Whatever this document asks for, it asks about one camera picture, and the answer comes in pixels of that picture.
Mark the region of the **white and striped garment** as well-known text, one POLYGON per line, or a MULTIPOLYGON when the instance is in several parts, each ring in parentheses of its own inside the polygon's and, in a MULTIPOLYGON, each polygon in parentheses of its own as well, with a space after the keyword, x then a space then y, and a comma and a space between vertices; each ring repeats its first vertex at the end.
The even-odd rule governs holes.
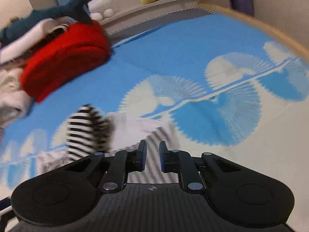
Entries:
POLYGON ((162 173, 159 144, 164 141, 172 149, 179 148, 172 123, 156 119, 132 117, 124 113, 102 115, 98 109, 86 104, 71 114, 56 135, 63 147, 42 152, 36 157, 37 174, 43 174, 77 161, 95 152, 111 157, 116 152, 137 149, 141 140, 147 142, 146 167, 143 172, 128 176, 130 183, 177 183, 175 173, 162 173))

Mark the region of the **folded cream blanket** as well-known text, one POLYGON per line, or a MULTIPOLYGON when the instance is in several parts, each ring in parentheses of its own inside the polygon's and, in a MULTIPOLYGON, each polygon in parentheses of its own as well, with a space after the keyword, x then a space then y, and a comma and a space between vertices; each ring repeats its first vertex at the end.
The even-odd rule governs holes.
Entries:
POLYGON ((21 88, 22 68, 1 70, 1 128, 26 116, 32 98, 21 88))

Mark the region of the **blue and cream bedsheet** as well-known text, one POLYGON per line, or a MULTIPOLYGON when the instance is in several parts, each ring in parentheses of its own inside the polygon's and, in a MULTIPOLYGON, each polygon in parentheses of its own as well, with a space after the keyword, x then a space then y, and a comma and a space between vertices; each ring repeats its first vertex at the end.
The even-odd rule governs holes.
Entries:
POLYGON ((7 128, 1 197, 38 174, 39 153, 65 147, 66 119, 84 104, 170 122, 191 155, 213 152, 284 182, 295 196, 288 224, 308 231, 308 65, 259 30, 215 14, 117 44, 107 64, 7 128))

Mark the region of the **red knitted blanket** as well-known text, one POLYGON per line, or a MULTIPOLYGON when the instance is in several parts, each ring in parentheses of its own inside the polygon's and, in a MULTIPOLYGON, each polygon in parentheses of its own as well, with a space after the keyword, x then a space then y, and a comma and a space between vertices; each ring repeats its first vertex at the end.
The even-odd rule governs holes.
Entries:
POLYGON ((111 53, 97 21, 72 24, 28 59, 20 76, 21 88, 39 103, 66 82, 107 62, 111 53))

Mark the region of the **folded white bedding stack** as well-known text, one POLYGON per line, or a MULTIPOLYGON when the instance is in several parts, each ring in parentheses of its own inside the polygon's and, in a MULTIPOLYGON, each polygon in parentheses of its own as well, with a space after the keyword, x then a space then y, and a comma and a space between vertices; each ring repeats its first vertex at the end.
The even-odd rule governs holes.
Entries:
POLYGON ((16 41, 1 48, 1 66, 26 61, 41 45, 67 31, 71 24, 72 21, 66 17, 40 21, 16 41))

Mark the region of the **white round plush toy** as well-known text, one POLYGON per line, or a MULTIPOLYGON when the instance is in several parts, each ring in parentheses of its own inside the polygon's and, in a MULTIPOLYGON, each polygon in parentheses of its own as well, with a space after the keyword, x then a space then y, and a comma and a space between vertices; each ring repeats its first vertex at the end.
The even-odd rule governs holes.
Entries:
POLYGON ((112 0, 91 0, 87 6, 90 11, 90 18, 95 21, 102 21, 115 14, 112 9, 112 0))

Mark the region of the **wooden bed frame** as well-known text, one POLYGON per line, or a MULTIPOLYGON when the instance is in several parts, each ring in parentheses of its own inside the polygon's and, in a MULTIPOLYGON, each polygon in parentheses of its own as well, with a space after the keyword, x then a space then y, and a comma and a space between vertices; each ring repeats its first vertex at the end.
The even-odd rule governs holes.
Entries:
POLYGON ((237 12, 232 9, 228 9, 228 8, 224 8, 218 5, 208 4, 208 3, 199 3, 199 5, 201 7, 204 7, 205 9, 209 9, 216 13, 228 16, 244 24, 247 24, 250 27, 261 30, 268 36, 275 39, 280 44, 285 45, 286 47, 290 48, 293 53, 299 55, 306 62, 308 62, 308 49, 306 49, 303 45, 298 43, 296 40, 294 40, 290 36, 286 35, 281 30, 277 29, 276 27, 273 27, 269 24, 266 24, 262 21, 255 19, 254 17, 247 16, 243 13, 237 12))

